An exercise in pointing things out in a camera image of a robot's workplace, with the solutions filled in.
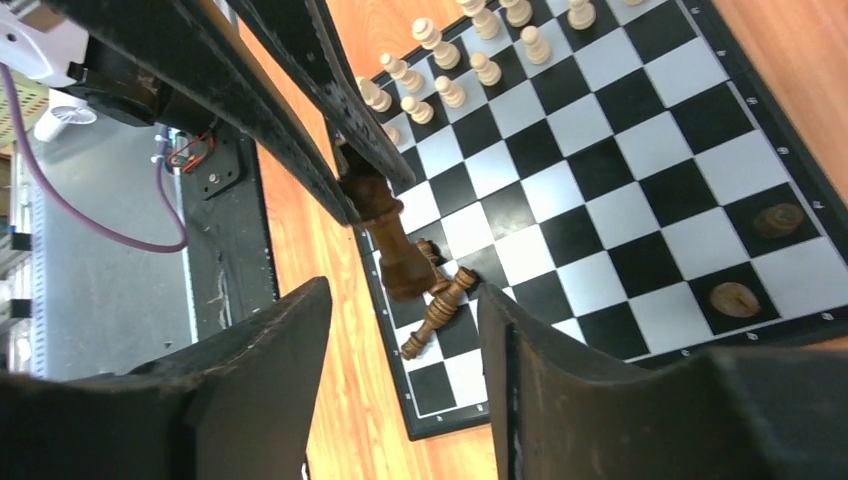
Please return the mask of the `black white chess board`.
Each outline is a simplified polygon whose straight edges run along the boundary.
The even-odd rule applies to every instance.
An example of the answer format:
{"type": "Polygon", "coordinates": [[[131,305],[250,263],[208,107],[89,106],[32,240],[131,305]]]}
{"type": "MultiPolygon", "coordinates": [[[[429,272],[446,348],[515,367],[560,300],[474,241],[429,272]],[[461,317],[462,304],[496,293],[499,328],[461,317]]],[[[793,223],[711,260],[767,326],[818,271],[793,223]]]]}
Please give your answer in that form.
{"type": "Polygon", "coordinates": [[[468,268],[533,317],[618,359],[661,368],[711,344],[804,345],[847,332],[847,213],[709,1],[598,1],[571,28],[564,1],[535,1],[551,47],[530,61],[502,23],[444,38],[444,72],[405,55],[430,103],[402,110],[387,73],[379,114],[416,182],[402,225],[453,275],[468,268]],[[466,94],[448,107],[435,81],[466,94]],[[806,219],[761,238],[780,203],[806,219]]]}

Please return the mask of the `brown chess piece crossed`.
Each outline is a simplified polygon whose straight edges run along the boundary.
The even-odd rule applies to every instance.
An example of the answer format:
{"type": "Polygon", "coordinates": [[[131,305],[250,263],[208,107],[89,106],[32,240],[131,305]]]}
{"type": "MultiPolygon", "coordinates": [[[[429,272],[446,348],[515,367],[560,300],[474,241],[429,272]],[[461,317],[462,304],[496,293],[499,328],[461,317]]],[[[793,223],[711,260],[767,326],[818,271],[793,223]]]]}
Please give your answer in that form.
{"type": "Polygon", "coordinates": [[[410,302],[436,283],[431,262],[406,236],[400,220],[403,203],[396,199],[387,178],[349,143],[338,143],[339,185],[351,200],[360,225],[381,253],[382,283],[390,298],[410,302]]]}

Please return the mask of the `brown chess piece long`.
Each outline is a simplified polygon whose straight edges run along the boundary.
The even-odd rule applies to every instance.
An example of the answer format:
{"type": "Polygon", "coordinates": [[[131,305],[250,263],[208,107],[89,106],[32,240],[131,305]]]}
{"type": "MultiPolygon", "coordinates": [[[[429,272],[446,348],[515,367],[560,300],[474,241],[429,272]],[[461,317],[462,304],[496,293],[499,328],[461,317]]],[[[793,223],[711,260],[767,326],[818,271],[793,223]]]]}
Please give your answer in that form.
{"type": "Polygon", "coordinates": [[[465,267],[460,267],[447,284],[432,299],[424,315],[424,323],[414,332],[400,348],[400,355],[406,360],[418,356],[429,341],[430,336],[444,326],[455,315],[460,297],[477,281],[476,274],[465,267]]]}

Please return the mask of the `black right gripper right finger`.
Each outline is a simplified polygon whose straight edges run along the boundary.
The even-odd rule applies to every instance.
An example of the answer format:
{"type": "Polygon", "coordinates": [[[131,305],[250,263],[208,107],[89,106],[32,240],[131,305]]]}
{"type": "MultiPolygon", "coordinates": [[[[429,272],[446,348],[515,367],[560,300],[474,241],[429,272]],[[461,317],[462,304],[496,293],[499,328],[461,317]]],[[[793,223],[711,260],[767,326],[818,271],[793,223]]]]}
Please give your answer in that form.
{"type": "Polygon", "coordinates": [[[847,354],[708,348],[658,370],[479,289],[502,479],[843,479],[847,354]]]}

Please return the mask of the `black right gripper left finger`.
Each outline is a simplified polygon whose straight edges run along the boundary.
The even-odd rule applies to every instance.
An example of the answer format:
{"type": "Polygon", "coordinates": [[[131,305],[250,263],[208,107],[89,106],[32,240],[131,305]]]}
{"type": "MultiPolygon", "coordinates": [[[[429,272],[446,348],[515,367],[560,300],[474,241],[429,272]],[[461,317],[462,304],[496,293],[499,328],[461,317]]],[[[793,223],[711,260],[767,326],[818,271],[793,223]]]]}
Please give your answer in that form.
{"type": "Polygon", "coordinates": [[[332,316],[313,278],[123,375],[1,377],[5,479],[299,479],[332,316]]]}

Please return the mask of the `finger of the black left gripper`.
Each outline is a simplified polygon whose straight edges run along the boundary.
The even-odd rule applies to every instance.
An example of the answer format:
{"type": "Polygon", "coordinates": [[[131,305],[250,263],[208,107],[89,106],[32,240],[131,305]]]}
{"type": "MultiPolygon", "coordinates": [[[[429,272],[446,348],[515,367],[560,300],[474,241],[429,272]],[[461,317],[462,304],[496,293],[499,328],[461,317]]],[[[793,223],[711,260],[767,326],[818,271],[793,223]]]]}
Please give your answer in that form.
{"type": "Polygon", "coordinates": [[[303,123],[214,2],[66,0],[49,6],[251,136],[337,222],[356,222],[303,123]]]}
{"type": "Polygon", "coordinates": [[[242,0],[229,6],[364,161],[396,189],[416,177],[359,93],[327,3],[242,0]]]}

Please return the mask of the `brown pawn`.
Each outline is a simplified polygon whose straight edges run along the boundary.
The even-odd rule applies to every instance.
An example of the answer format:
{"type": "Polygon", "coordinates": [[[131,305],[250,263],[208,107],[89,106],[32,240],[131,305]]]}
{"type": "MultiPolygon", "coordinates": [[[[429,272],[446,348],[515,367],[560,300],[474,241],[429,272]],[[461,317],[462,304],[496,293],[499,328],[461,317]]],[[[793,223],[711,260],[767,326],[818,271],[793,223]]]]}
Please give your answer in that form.
{"type": "Polygon", "coordinates": [[[780,203],[759,212],[753,221],[756,233],[764,239],[792,235],[806,219],[803,209],[792,203],[780,203]]]}

